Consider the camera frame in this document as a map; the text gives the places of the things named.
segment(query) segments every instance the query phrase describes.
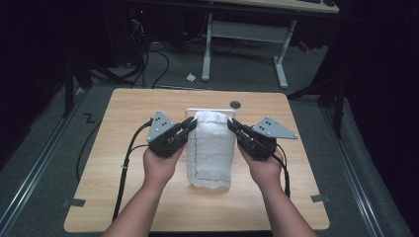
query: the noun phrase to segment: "finger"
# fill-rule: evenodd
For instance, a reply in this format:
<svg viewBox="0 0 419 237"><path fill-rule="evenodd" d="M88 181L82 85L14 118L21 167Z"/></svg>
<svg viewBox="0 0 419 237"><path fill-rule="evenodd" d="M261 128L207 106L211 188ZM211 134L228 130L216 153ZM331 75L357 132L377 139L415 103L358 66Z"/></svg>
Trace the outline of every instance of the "finger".
<svg viewBox="0 0 419 237"><path fill-rule="evenodd" d="M179 148L170 158L179 160L179 158L182 155L183 150L185 149L185 146L186 146L186 144L183 145L181 148Z"/></svg>
<svg viewBox="0 0 419 237"><path fill-rule="evenodd" d="M241 155L243 156L244 160L246 160L247 164L250 164L252 162L253 158L245 151L240 145L237 145Z"/></svg>

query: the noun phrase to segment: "tape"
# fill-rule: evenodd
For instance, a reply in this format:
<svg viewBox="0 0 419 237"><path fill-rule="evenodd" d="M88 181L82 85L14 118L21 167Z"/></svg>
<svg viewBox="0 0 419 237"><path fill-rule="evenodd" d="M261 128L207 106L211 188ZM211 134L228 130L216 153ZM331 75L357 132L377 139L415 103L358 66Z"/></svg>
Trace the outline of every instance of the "tape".
<svg viewBox="0 0 419 237"><path fill-rule="evenodd" d="M323 201L323 203L330 201L330 198L328 195L317 195L317 196L311 196L311 200L313 202L319 202Z"/></svg>
<svg viewBox="0 0 419 237"><path fill-rule="evenodd" d="M77 198L66 198L64 202L62 203L62 206L68 207L68 206L80 206L83 207L86 200L84 199L77 199Z"/></svg>

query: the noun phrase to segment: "table top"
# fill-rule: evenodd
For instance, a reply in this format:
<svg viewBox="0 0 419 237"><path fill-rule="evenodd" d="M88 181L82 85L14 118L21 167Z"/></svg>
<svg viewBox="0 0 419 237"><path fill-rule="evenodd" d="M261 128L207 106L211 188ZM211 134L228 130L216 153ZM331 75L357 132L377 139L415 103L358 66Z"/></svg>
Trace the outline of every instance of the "table top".
<svg viewBox="0 0 419 237"><path fill-rule="evenodd" d="M236 118L241 123L252 125L270 116L299 135L287 97L280 93L115 90L74 196L86 202L83 207L70 207L64 229L68 232L101 232L111 224L126 150L135 131L156 111L161 111L173 122L181 122L186 109L230 109L231 101L241 104L236 110ZM140 133L134 146L146 144L147 133L148 129ZM311 200L311 196L319 195L319 190L301 138L277 141L287 153L293 203L313 229L328 228L329 219L323 203ZM144 149L136 149L130 155L121 209L141 186ZM151 231L271 229L261 193L237 147L229 190L191 185L187 179L186 150L163 192Z"/></svg>
<svg viewBox="0 0 419 237"><path fill-rule="evenodd" d="M248 6L281 8L289 10L318 12L318 13L338 13L337 6L329 7L323 2L309 3L297 0L212 0L213 2L243 4Z"/></svg>

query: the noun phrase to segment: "person's right hand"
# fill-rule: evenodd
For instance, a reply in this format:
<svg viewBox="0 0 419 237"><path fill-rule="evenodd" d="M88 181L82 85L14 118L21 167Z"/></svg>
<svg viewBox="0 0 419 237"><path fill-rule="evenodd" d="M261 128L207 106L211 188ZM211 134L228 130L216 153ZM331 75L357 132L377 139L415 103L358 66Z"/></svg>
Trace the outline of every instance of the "person's right hand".
<svg viewBox="0 0 419 237"><path fill-rule="evenodd" d="M184 150L185 145L179 148L171 157L159 157L149 148L144 151L144 182L143 188L153 188L157 191L163 191L166 184L175 174L176 163Z"/></svg>
<svg viewBox="0 0 419 237"><path fill-rule="evenodd" d="M282 189L281 186L281 164L273 157L269 157L266 161L254 160L242 147L238 145L243 158L246 160L250 168L250 175L253 181L264 192L269 189ZM283 154L277 149L275 155L284 160Z"/></svg>

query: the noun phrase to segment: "silver metal plate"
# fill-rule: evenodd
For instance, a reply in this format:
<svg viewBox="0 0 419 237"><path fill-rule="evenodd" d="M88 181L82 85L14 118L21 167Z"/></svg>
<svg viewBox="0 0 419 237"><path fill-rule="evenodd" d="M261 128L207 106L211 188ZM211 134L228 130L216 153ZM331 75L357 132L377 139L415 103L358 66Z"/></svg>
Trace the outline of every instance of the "silver metal plate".
<svg viewBox="0 0 419 237"><path fill-rule="evenodd" d="M286 127L280 125L277 121L270 117L265 117L252 129L257 133L270 138L286 138L286 139L297 139L298 135L288 130Z"/></svg>
<svg viewBox="0 0 419 237"><path fill-rule="evenodd" d="M163 115L163 113L157 111L154 115L153 123L151 124L151 128L148 132L147 141L153 141L172 126L174 126L174 123L165 115Z"/></svg>

